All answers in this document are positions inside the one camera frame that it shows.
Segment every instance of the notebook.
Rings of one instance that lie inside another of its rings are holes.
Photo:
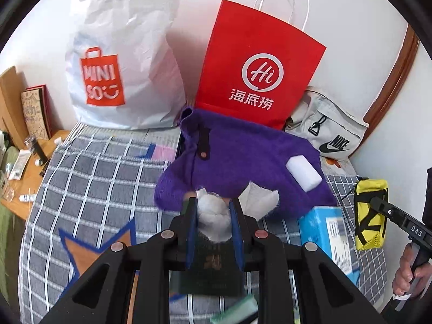
[[[21,93],[21,103],[29,135],[33,135],[37,139],[49,140],[51,127],[46,86],[27,88]]]

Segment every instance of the pink patch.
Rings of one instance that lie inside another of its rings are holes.
[[[152,160],[173,162],[176,158],[176,151],[176,149],[171,147],[156,145],[155,151],[153,152]]]

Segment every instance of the white plastic bag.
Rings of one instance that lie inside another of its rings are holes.
[[[185,104],[166,32],[179,0],[72,0],[66,76],[77,119],[114,129],[170,127]]]

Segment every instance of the blue box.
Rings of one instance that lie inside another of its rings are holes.
[[[336,263],[357,286],[360,269],[353,269],[348,236],[340,207],[316,206],[299,218],[302,244],[312,241]]]

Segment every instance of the gray plaid bedsheet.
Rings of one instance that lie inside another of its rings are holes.
[[[136,158],[145,155],[149,147],[150,143],[139,139],[95,133],[77,134],[56,149],[21,245],[19,299],[24,324],[39,323],[73,278],[74,269],[61,244],[59,229],[98,248],[133,218],[137,243],[169,227],[176,213],[160,211],[153,201],[157,179],[168,162]],[[338,197],[351,190],[355,177],[328,177],[328,183]],[[350,203],[351,197],[345,199],[343,209],[351,233]],[[267,218],[259,224],[283,242],[300,245],[297,220]],[[356,252],[353,248],[352,256],[353,267],[362,270],[359,288],[374,303],[384,291],[382,251]],[[298,308],[292,274],[290,279],[294,307]],[[245,292],[258,294],[258,273],[246,274]],[[170,304],[170,322],[210,323],[214,313],[237,301],[188,295]]]

